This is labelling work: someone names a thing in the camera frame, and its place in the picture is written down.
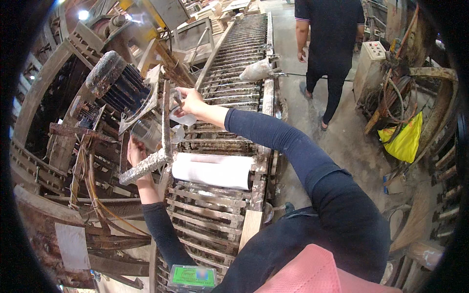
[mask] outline navy long sleeve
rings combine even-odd
[[[308,216],[283,217],[254,235],[213,292],[254,292],[311,243],[330,250],[339,268],[368,281],[381,280],[389,251],[389,225],[346,170],[303,132],[274,117],[230,109],[225,128],[283,153],[313,206],[303,209]],[[145,220],[158,248],[165,251],[166,262],[188,264],[188,254],[166,211],[159,210],[157,217],[147,215],[150,212],[155,211],[144,209]],[[166,224],[155,225],[151,220]]]

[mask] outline person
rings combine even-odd
[[[284,274],[282,268],[299,265],[294,262],[297,256],[307,259],[307,264],[321,264],[314,258],[318,253],[330,254],[324,260],[328,259],[333,270],[322,270],[323,273],[332,272],[337,277],[341,270],[370,286],[380,282],[390,246],[389,224],[350,173],[337,166],[306,134],[275,117],[207,105],[195,89],[178,89],[186,97],[176,113],[178,117],[193,114],[198,120],[283,153],[312,203],[311,207],[292,211],[255,234],[212,292],[260,290],[277,277],[276,273]],[[129,162],[135,166],[145,157],[144,145],[132,138]],[[146,224],[168,266],[196,265],[180,243],[163,195],[157,193],[152,177],[146,175],[136,184]],[[308,274],[311,268],[302,271]]]
[[[365,18],[362,4],[360,0],[295,0],[295,19],[297,56],[303,63],[306,62],[303,48],[311,26],[306,82],[300,83],[305,97],[312,98],[316,83],[327,75],[329,97],[320,125],[326,131],[352,67],[355,41],[363,40]]]

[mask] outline concrete floor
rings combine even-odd
[[[296,57],[294,5],[287,4],[284,0],[261,3],[266,13],[272,12],[275,53],[281,55],[278,66],[284,72],[305,74],[306,63],[300,63]],[[355,77],[357,65],[356,54],[347,79]],[[388,204],[388,196],[382,187],[383,175],[390,173],[391,166],[376,137],[363,134],[367,121],[355,110],[353,83],[345,82],[337,111],[328,130],[323,132],[319,123],[327,105],[327,80],[318,81],[312,100],[300,93],[301,81],[305,81],[305,77],[291,75],[280,79],[280,91],[288,104],[288,123],[306,133],[337,165],[347,169],[382,211]],[[274,205],[291,202],[297,209],[311,205],[292,166],[285,165],[279,174]],[[276,213],[275,218],[278,218],[282,212]]]

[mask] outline plastic bag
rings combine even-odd
[[[415,154],[417,154],[422,122],[422,112],[420,112],[404,126],[391,143],[385,143],[384,148],[386,151],[401,161],[412,163],[415,160]],[[395,130],[396,127],[378,130],[381,141],[388,141],[393,136]]]

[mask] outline control panel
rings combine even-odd
[[[372,60],[386,59],[386,56],[384,55],[385,50],[383,48],[383,45],[378,41],[365,42],[362,44],[362,50],[363,48],[365,48]]]

